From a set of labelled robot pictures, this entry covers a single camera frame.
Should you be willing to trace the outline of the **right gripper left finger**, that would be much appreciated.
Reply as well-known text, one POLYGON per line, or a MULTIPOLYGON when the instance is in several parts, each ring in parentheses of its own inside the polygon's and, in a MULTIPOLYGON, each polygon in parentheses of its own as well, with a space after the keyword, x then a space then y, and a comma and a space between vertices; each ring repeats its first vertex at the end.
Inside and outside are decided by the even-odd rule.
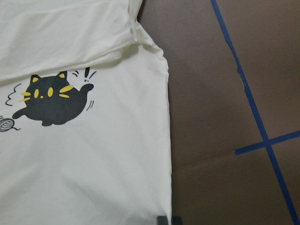
POLYGON ((168 225, 167 216, 157 216, 157 225, 168 225))

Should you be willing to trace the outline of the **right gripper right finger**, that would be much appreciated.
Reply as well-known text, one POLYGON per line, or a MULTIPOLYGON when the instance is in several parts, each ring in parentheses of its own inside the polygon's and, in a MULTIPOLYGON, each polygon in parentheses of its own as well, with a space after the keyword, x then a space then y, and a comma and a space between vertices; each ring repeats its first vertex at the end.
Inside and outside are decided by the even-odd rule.
POLYGON ((182 218, 180 216, 172 216, 172 225, 182 225, 182 218))

